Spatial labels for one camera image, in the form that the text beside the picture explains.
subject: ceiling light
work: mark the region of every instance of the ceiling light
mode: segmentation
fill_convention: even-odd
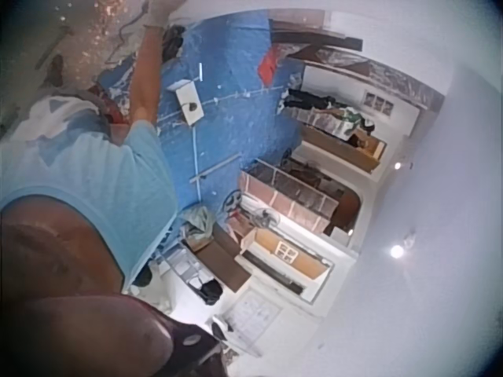
[[[405,253],[405,250],[400,245],[394,245],[390,250],[391,257],[395,259],[401,258]]]

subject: debris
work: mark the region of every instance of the debris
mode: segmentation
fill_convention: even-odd
[[[41,66],[44,64],[44,62],[47,60],[47,58],[49,57],[49,55],[54,51],[54,49],[56,48],[56,46],[64,39],[64,37],[66,37],[67,35],[73,35],[73,30],[69,27],[69,26],[61,26],[60,27],[60,32],[59,34],[57,35],[56,39],[54,39],[54,41],[49,45],[47,46],[46,50],[44,51],[44,53],[42,54],[42,56],[39,58],[39,60],[37,61],[37,64],[35,65],[35,70],[39,70],[41,68]]]

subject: plywood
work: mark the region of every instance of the plywood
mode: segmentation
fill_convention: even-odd
[[[344,161],[352,163],[367,173],[372,173],[380,164],[380,162],[373,157],[361,153],[356,148],[337,140],[335,137],[330,137],[313,127],[302,126],[301,132],[303,140],[328,153],[332,153],[334,156],[340,157]]]
[[[280,241],[286,243],[292,249],[295,249],[296,251],[299,252],[299,255],[297,256],[295,261],[291,264],[291,266],[300,273],[303,273],[307,277],[314,280],[327,270],[328,267],[323,263],[321,263],[320,261],[318,261],[315,257],[299,249],[298,247],[295,247],[293,244],[284,240],[276,233],[271,232],[268,229],[257,229],[255,242],[258,243],[260,246],[264,247],[271,254],[274,253]]]

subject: hand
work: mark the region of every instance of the hand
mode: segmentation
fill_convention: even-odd
[[[149,15],[145,26],[165,28],[170,15],[185,2],[186,0],[149,0]]]

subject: wooden board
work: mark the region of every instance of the wooden board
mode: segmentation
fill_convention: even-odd
[[[361,52],[363,41],[358,38],[338,38],[326,35],[323,31],[273,31],[271,33],[272,43],[306,43],[313,46],[332,46],[341,49],[352,49]]]
[[[328,269],[328,266],[318,261],[314,256],[295,247],[293,244],[279,237],[276,233],[268,229],[257,229],[255,242],[267,249],[271,254],[274,253],[280,241],[299,252],[299,255],[291,266],[300,273],[314,280]]]
[[[314,129],[313,127],[302,126],[301,133],[303,140],[333,154],[334,156],[340,157],[344,161],[352,163],[367,173],[372,173],[372,171],[380,164],[377,159],[360,152],[356,148],[338,140],[335,137],[330,137],[329,135]]]

